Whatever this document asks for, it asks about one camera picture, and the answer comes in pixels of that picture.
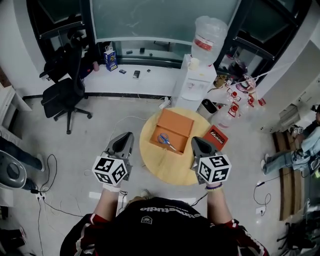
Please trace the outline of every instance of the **round wooden table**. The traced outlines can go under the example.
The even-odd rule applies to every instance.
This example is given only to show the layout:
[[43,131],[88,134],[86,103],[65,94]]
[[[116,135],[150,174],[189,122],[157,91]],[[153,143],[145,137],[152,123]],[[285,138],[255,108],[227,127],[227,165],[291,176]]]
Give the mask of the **round wooden table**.
[[195,171],[190,169],[194,161],[191,139],[194,136],[203,137],[211,125],[205,118],[191,110],[179,107],[172,107],[169,110],[194,120],[184,153],[179,155],[150,143],[161,114],[159,111],[151,116],[142,128],[139,141],[142,160],[149,171],[160,180],[172,185],[192,185],[198,181]]

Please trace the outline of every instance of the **orange box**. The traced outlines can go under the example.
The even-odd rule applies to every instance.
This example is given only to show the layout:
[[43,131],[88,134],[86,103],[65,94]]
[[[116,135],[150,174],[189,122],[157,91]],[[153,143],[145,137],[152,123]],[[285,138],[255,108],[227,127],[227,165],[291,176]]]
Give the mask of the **orange box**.
[[216,146],[216,148],[221,151],[228,141],[228,137],[224,135],[215,125],[206,132],[203,138]]
[[[192,119],[164,109],[162,110],[158,123],[155,126],[150,142],[161,148],[182,155],[185,151],[193,125],[194,121]],[[158,142],[158,136],[162,133],[168,135],[168,140],[176,151],[168,144]]]

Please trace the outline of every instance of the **office chair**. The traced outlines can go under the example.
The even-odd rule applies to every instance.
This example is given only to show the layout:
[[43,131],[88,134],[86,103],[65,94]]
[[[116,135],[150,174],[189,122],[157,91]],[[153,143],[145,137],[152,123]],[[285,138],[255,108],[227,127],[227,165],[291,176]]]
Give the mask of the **office chair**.
[[70,48],[69,52],[67,52],[66,63],[67,72],[71,78],[63,79],[46,89],[43,92],[41,101],[47,118],[55,115],[53,119],[57,121],[59,117],[67,113],[66,134],[68,135],[71,134],[70,121],[72,112],[86,114],[88,119],[92,118],[90,112],[76,107],[80,100],[88,98],[85,95],[85,86],[79,78],[81,55],[81,47]]

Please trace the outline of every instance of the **gray tile floor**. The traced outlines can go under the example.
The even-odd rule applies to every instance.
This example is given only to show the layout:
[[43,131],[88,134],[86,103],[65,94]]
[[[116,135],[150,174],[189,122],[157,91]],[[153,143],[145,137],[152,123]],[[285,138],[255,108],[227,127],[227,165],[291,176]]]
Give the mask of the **gray tile floor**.
[[[97,200],[89,197],[89,192],[100,193],[102,186],[89,171],[95,158],[106,147],[117,121],[127,116],[147,119],[158,111],[160,100],[90,97],[82,100],[79,108],[93,113],[92,119],[76,113],[72,115],[72,134],[66,134],[67,117],[61,117],[57,122],[47,119],[41,106],[41,99],[30,99],[26,102],[32,112],[20,113],[14,129],[20,135],[27,150],[36,154],[41,152],[45,158],[54,154],[57,158],[57,176],[51,190],[46,194],[46,201],[55,208],[85,215],[91,213]],[[133,154],[130,162],[133,165],[129,182],[122,183],[122,189],[128,192],[127,199],[139,195],[141,189],[148,189],[160,197],[181,199],[200,198],[205,194],[203,186],[174,186],[166,184],[141,167],[143,161],[139,150],[139,137],[144,125],[143,120],[129,117],[119,122],[115,127],[113,137],[131,131],[135,137]],[[248,232],[273,255],[278,254],[279,244],[276,239],[284,234],[284,222],[278,221],[280,212],[280,181],[267,182],[257,189],[256,198],[263,202],[270,193],[271,202],[267,205],[264,216],[256,214],[259,207],[253,199],[254,187],[258,182],[279,175],[272,173],[264,177],[261,173],[260,160],[265,153],[273,154],[274,146],[270,134],[252,131],[245,123],[238,123],[225,132],[229,141],[223,149],[228,155],[232,170],[229,179],[224,184],[228,206],[234,218],[245,226]],[[55,162],[49,159],[52,182],[55,173]],[[40,173],[28,168],[28,174],[38,185],[47,178],[48,169]],[[23,252],[35,252],[40,256],[41,246],[38,234],[39,204],[35,195],[18,189],[14,191],[15,207],[10,209],[13,220],[23,226],[27,234],[27,245]],[[206,199],[195,206],[206,216]],[[79,221],[79,217],[66,215],[45,207],[41,203],[40,234],[43,255],[59,255],[60,246],[70,229]]]

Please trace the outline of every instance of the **blue box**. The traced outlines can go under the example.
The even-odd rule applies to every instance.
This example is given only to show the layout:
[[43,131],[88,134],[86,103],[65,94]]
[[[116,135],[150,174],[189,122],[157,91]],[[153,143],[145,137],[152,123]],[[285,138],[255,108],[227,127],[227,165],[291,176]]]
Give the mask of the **blue box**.
[[116,51],[112,47],[107,47],[106,49],[107,51],[103,54],[106,69],[109,71],[115,70],[118,68]]

